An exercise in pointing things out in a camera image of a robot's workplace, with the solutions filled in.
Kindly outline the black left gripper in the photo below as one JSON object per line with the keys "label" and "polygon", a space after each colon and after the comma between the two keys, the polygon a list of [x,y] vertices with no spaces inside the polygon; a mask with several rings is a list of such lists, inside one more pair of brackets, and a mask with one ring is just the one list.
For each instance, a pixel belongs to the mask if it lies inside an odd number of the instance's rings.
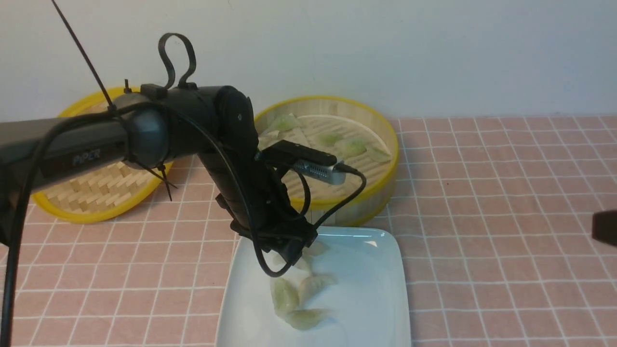
{"label": "black left gripper", "polygon": [[295,265],[303,249],[317,237],[313,224],[291,206],[280,173],[287,168],[260,161],[215,161],[216,202],[233,221],[231,230],[258,247],[257,254],[275,251]]}

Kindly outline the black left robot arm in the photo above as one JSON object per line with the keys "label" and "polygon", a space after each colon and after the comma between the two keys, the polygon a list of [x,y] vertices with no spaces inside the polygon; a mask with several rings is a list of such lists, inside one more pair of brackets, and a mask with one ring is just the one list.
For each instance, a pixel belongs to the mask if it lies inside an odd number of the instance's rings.
{"label": "black left robot arm", "polygon": [[282,176],[316,151],[260,151],[253,105],[232,86],[143,85],[110,111],[1,124],[1,243],[18,251],[33,192],[117,161],[164,178],[164,164],[192,155],[218,187],[231,230],[257,253],[276,251],[294,264],[315,241],[317,227],[291,206]]}

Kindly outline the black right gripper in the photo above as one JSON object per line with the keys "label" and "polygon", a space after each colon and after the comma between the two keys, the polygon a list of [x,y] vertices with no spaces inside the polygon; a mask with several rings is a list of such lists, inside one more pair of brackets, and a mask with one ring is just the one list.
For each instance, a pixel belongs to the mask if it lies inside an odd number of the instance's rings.
{"label": "black right gripper", "polygon": [[604,244],[617,245],[617,210],[593,213],[592,238]]}

